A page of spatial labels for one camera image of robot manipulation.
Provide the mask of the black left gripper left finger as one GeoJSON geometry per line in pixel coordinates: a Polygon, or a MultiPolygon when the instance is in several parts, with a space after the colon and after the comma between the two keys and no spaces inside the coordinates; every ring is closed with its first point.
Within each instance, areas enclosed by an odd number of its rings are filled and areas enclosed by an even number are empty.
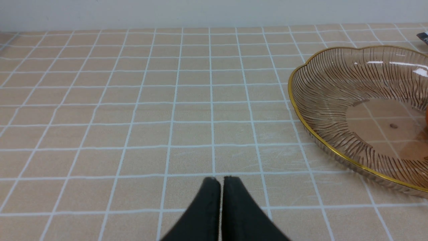
{"type": "Polygon", "coordinates": [[[221,185],[204,178],[197,195],[162,241],[217,241],[219,238],[221,185]]]}

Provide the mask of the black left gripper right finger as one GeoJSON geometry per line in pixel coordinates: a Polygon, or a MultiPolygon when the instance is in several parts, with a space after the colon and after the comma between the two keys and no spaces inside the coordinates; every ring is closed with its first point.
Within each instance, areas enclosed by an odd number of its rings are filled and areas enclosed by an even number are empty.
{"type": "Polygon", "coordinates": [[[223,241],[289,241],[251,197],[239,177],[224,177],[223,241]]]}

